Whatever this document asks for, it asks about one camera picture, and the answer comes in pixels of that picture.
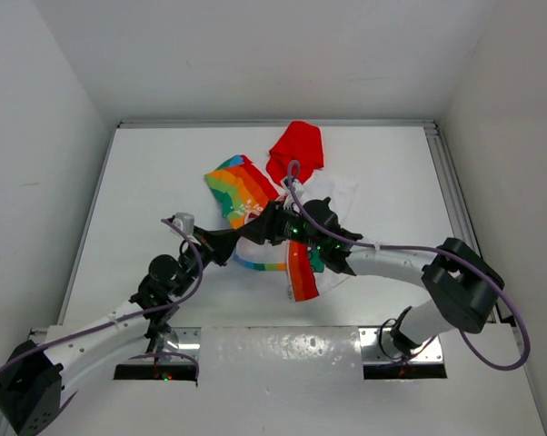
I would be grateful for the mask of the metal base plate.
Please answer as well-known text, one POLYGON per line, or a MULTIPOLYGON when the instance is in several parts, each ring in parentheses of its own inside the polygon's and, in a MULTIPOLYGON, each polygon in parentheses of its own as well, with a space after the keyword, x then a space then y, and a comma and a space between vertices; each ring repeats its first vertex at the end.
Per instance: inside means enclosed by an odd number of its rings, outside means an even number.
MULTIPOLYGON (((421 380, 447 377, 442 346, 433 337, 408 356, 395 350, 390 336, 393 322, 382 327, 360 327, 347 349, 360 354, 366 380, 421 380)), ((141 357, 119 364, 114 378, 122 381, 195 382, 199 373, 202 334, 199 328, 174 328, 161 336, 141 357)), ((332 341, 310 333, 266 332, 259 339, 265 352, 284 359, 323 358, 336 349, 332 341)))

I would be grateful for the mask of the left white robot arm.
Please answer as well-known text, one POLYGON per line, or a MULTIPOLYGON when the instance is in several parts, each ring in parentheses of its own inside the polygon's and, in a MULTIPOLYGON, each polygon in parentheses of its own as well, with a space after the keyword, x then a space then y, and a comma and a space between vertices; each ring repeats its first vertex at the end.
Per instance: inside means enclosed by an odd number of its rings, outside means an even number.
POLYGON ((239 239, 233 229, 206 231, 184 214, 164 220, 186 249, 155 257, 128 300, 76 332, 18 345, 0 368, 0 412, 17 435, 38 435, 98 372, 153 353, 181 303, 200 287, 209 263, 224 265, 239 239))

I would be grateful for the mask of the aluminium frame rail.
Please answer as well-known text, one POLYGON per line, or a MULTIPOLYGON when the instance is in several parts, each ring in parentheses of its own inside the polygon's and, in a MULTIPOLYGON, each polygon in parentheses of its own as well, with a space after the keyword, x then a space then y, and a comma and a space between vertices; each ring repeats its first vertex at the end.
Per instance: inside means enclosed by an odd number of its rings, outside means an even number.
MULTIPOLYGON (((263 166, 286 121, 126 123, 114 134, 99 193, 102 236, 113 255, 110 289, 137 284, 179 239, 163 224, 176 212, 225 227, 204 175, 236 155, 263 166)), ((475 245, 448 148, 434 123, 323 123, 324 172, 355 183, 347 229, 371 241, 435 246, 448 236, 475 245)))

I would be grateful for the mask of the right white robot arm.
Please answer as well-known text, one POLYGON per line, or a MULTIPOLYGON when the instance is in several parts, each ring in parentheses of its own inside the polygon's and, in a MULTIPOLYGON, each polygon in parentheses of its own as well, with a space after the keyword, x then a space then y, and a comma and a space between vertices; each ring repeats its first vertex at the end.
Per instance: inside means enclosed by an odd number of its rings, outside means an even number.
POLYGON ((433 336, 453 329, 482 331, 504 281, 467 244, 447 238, 426 253, 416 248, 377 248, 343 228, 329 203, 329 199, 311 200, 298 213, 269 202, 238 232, 257 244, 302 243, 338 274, 379 276, 425 289, 429 301, 406 308, 391 327, 386 348, 395 356, 409 356, 433 336))

